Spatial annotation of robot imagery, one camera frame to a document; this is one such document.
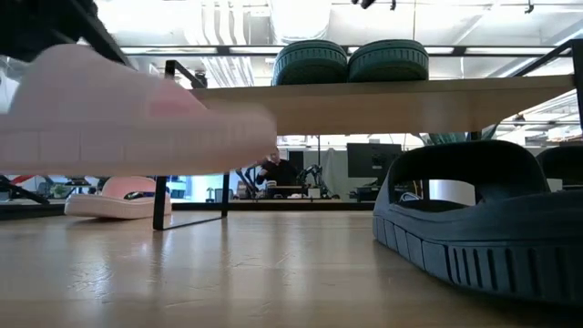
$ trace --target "desk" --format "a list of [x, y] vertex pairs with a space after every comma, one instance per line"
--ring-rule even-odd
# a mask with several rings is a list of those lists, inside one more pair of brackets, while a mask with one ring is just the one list
[[[178, 212], [172, 220], [204, 220]], [[231, 212], [2, 222], [5, 327], [566, 327], [583, 313], [489, 299], [373, 241], [371, 212]]]

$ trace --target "wood grain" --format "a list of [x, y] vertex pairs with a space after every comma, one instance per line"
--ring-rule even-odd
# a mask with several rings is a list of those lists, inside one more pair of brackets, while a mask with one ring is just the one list
[[[177, 212], [174, 221], [216, 213]], [[373, 241], [370, 212], [0, 222], [2, 327], [562, 327], [574, 311], [460, 292]]]
[[462, 132], [573, 89], [572, 76], [194, 89], [210, 109], [267, 108], [278, 135]]

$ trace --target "metal table leg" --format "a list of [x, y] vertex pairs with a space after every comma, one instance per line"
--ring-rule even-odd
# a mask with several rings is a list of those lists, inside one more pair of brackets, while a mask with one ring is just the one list
[[[204, 76], [192, 75], [183, 65], [181, 65], [176, 60], [166, 61], [166, 66], [164, 67], [165, 78], [174, 80], [176, 76], [176, 70], [182, 73], [183, 76], [190, 80], [192, 87], [206, 87], [206, 79]], [[186, 227], [189, 225], [209, 222], [212, 220], [219, 220], [227, 217], [229, 212], [229, 172], [226, 172], [222, 179], [222, 204], [220, 205], [220, 216], [218, 218], [210, 218], [206, 220], [197, 220], [188, 223], [182, 223], [177, 225], [171, 225], [169, 227], [164, 227], [164, 205], [166, 203], [166, 182], [167, 177], [159, 176], [156, 178], [156, 193], [154, 196], [154, 217], [152, 220], [152, 228], [155, 231], [166, 231], [169, 229], [175, 229], [180, 227]]]

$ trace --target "person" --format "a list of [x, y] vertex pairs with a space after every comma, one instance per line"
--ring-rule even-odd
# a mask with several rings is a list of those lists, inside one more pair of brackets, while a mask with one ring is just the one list
[[298, 170], [285, 159], [281, 159], [280, 152], [276, 150], [270, 154], [269, 160], [261, 163], [261, 171], [257, 176], [256, 183], [263, 181], [275, 181], [278, 186], [297, 185]]

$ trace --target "computer monitor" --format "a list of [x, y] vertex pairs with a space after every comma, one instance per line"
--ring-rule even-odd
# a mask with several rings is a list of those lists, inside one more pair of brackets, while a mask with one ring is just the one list
[[401, 145], [349, 143], [346, 144], [349, 178], [377, 178], [379, 185], [393, 161], [403, 153]]

